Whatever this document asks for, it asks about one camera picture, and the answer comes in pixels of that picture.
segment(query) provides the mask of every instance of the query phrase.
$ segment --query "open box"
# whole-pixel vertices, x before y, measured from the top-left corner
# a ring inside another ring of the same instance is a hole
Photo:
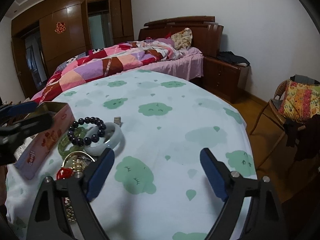
[[[43,102],[34,112],[28,114],[26,118],[47,112],[52,115],[52,127],[27,138],[25,143],[14,154],[17,159],[17,162],[14,164],[15,167],[27,179],[34,177],[53,146],[75,120],[70,106],[67,103],[61,102]]]

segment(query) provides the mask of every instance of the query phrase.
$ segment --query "pink bed sheet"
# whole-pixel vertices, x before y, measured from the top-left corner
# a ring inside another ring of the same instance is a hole
[[[202,77],[204,57],[201,51],[197,48],[191,47],[189,50],[183,51],[183,53],[184,57],[177,60],[159,61],[127,71],[138,69],[151,70],[179,77],[188,81],[196,77]]]

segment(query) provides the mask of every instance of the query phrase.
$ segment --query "black bead bracelet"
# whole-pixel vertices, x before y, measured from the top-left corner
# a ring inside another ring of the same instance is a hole
[[[74,135],[74,130],[76,128],[78,128],[79,125],[83,125],[84,123],[92,123],[92,124],[95,124],[98,126],[99,130],[97,132],[97,134],[93,134],[91,136],[91,138],[89,137],[86,137],[84,139],[82,138],[77,138],[75,135]],[[69,138],[69,141],[73,144],[73,145],[78,145],[78,146],[83,146],[83,145],[87,145],[89,146],[91,144],[91,142],[98,142],[99,141],[99,138],[100,137],[104,137],[105,134],[106,134],[106,125],[103,123],[103,120],[99,119],[98,117],[86,117],[86,118],[80,118],[77,121],[74,121],[72,123],[72,125],[69,127],[68,129],[68,132],[67,132],[67,135],[68,135],[68,138]]]

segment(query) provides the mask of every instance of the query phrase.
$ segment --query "metal screw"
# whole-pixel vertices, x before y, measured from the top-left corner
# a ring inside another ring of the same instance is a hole
[[[240,177],[240,173],[239,173],[238,171],[232,171],[232,172],[231,172],[231,176],[232,176],[233,178],[239,178],[239,177]]]
[[[46,183],[49,183],[51,180],[52,180],[52,178],[49,177],[49,176],[47,176],[47,177],[44,178],[44,181],[45,181]]]
[[[81,178],[82,175],[83,175],[83,173],[82,173],[81,171],[77,171],[77,172],[74,174],[74,176],[75,176],[76,179]]]
[[[270,178],[268,176],[263,176],[262,180],[267,183],[270,182]]]

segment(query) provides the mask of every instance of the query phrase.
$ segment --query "red bead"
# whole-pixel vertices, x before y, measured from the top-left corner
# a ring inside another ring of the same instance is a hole
[[[73,170],[70,168],[61,168],[57,172],[57,180],[70,178],[72,176],[72,173],[73,173]]]

